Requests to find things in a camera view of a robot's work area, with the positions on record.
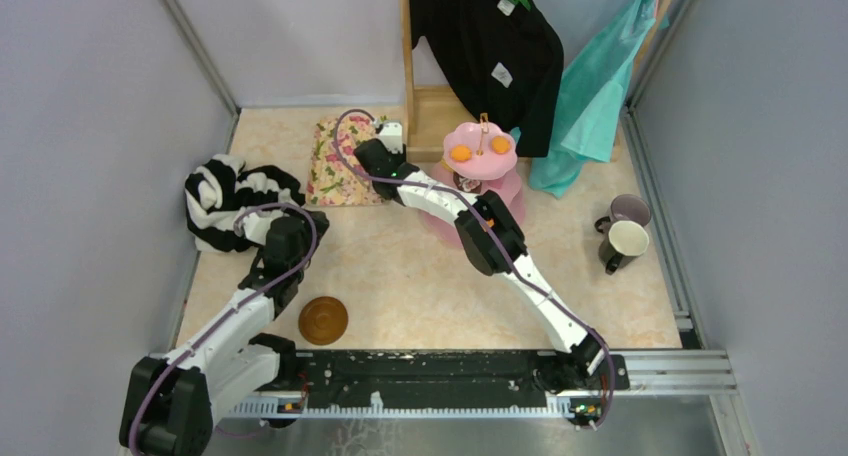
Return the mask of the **flower shaped biscuit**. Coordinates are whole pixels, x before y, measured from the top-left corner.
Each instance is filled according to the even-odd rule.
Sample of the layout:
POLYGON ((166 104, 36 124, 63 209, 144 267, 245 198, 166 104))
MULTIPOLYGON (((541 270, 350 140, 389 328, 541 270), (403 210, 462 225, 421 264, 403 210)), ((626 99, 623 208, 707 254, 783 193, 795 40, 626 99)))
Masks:
POLYGON ((473 152, 468 146, 459 144, 451 148, 449 157, 455 162, 466 162, 473 157, 473 152))

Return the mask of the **round smooth biscuit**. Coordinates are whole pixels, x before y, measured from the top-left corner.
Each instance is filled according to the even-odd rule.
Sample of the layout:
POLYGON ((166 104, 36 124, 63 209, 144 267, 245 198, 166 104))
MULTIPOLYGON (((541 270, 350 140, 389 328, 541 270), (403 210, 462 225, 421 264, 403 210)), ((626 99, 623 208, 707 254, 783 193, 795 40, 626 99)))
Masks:
POLYGON ((509 153, 512 150, 512 146, 512 139, 506 136, 494 136, 490 141, 491 150, 499 155, 509 153))

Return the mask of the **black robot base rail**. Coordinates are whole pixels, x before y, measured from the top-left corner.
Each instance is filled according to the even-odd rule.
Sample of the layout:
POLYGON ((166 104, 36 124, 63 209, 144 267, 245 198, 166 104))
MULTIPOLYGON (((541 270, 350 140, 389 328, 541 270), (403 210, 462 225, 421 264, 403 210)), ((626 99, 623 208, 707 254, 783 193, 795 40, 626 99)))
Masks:
POLYGON ((232 419, 603 418, 611 397, 631 388, 625 359, 585 376, 549 350, 362 351, 296 354, 289 381, 254 392, 232 419))

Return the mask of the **brown wooden coaster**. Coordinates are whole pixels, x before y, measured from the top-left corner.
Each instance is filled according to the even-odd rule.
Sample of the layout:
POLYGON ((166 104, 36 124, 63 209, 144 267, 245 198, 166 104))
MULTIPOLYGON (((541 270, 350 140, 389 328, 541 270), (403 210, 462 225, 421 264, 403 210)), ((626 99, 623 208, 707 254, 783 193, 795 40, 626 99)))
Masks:
POLYGON ((344 304, 333 297, 322 296, 309 301, 298 316, 301 336, 313 345, 329 345, 346 332, 349 315, 344 304))

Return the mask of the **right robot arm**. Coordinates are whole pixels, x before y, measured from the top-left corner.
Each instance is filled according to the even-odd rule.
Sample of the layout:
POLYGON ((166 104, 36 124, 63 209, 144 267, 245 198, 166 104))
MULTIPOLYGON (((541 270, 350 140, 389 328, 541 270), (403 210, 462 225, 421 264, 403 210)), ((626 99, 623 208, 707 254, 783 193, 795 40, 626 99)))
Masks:
POLYGON ((608 345, 574 314, 543 277, 525 236, 505 203, 493 191, 461 192, 444 186, 419 167, 389 152, 378 139, 354 150, 361 165, 352 171, 370 181, 385 200, 419 210, 453 226, 469 263, 485 276, 512 284, 541 322, 554 350, 565 354, 563 374, 576 388, 590 387, 612 362, 608 345))

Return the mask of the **teal t-shirt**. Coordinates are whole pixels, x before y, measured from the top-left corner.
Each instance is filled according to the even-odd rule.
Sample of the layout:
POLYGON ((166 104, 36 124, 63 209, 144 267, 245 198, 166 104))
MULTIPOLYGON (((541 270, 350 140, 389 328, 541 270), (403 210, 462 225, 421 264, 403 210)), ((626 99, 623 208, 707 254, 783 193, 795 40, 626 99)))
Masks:
POLYGON ((658 9, 659 0, 631 0, 565 68, 549 152, 532 161, 530 188, 560 198, 586 163, 611 161, 635 57, 658 9))

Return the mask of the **chocolate cake slice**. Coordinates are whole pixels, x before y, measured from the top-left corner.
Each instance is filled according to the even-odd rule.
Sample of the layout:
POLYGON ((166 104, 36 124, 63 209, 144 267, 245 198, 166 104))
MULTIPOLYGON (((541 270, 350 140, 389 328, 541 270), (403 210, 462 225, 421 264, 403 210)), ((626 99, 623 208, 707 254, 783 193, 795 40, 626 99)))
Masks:
POLYGON ((456 174, 454 182, 459 190, 474 194, 479 194, 483 185, 481 180, 466 178, 458 174, 456 174))

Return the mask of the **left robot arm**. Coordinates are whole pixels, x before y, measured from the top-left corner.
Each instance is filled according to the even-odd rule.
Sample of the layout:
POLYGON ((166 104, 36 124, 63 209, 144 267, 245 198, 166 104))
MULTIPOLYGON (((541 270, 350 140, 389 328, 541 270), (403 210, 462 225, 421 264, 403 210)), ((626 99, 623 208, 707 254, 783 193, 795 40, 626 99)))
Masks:
POLYGON ((244 210, 234 233, 258 244, 247 276, 222 310, 194 336, 133 367, 120 444, 134 455, 200 455, 213 430, 250 393, 292 387, 295 345, 264 333, 291 303, 330 222, 289 203, 244 210))

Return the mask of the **floral serving tray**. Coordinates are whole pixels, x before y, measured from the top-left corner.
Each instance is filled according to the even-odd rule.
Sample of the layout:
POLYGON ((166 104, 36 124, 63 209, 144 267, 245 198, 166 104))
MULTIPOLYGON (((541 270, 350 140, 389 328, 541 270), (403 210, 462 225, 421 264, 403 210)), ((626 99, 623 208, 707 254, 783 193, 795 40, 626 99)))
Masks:
POLYGON ((307 202, 315 206, 374 206, 382 203, 373 185, 356 176, 344 164, 362 170, 354 156, 359 143, 376 137, 372 119, 362 113, 345 117, 337 131, 337 117, 325 117, 315 125, 311 166, 307 179, 307 202))

